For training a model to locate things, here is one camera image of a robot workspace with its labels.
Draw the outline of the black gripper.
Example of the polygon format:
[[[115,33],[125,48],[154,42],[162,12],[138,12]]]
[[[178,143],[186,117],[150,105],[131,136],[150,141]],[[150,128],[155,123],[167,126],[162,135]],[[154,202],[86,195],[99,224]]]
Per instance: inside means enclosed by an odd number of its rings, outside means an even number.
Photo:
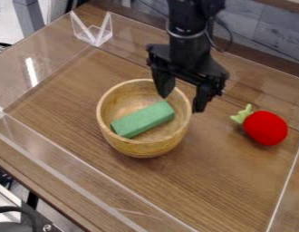
[[[174,89],[175,79],[195,86],[191,112],[203,112],[206,103],[222,94],[226,69],[211,57],[214,47],[211,33],[202,30],[198,34],[169,34],[169,43],[149,43],[147,66],[157,93],[166,98]]]

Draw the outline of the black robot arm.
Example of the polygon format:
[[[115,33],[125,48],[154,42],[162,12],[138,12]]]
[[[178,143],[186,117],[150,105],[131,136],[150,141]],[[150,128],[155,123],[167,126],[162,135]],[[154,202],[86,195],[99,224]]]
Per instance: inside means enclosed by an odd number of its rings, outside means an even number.
[[[166,0],[169,44],[149,43],[147,66],[157,93],[166,98],[174,80],[195,86],[193,112],[203,112],[206,103],[222,94],[229,77],[211,57],[213,29],[225,0]]]

